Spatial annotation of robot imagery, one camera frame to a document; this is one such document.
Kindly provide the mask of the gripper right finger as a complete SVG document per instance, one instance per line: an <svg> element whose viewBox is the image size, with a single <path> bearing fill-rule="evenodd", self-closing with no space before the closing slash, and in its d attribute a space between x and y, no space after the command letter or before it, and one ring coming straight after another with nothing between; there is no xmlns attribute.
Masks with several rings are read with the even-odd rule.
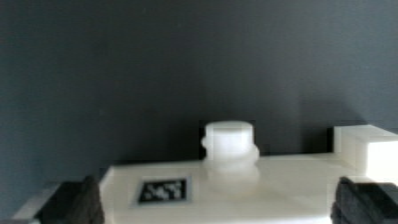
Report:
<svg viewBox="0 0 398 224"><path fill-rule="evenodd" d="M332 224L398 224L398 186L339 178Z"/></svg>

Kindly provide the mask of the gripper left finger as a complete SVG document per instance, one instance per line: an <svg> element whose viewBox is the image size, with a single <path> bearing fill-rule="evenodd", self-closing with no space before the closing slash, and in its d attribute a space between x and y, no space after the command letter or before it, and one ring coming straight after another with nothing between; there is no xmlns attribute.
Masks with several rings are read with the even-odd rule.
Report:
<svg viewBox="0 0 398 224"><path fill-rule="evenodd" d="M94 177L50 185L26 201L12 219L28 224L105 224Z"/></svg>

